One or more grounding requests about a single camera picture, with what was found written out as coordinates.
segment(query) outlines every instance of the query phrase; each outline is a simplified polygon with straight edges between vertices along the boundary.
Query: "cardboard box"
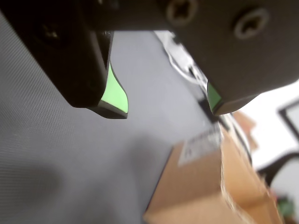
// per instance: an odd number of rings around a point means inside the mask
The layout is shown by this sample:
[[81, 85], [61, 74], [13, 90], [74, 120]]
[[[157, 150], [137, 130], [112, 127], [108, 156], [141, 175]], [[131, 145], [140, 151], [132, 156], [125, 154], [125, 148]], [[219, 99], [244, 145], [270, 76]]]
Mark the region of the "cardboard box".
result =
[[245, 153], [218, 125], [173, 148], [143, 218], [149, 224], [282, 224]]

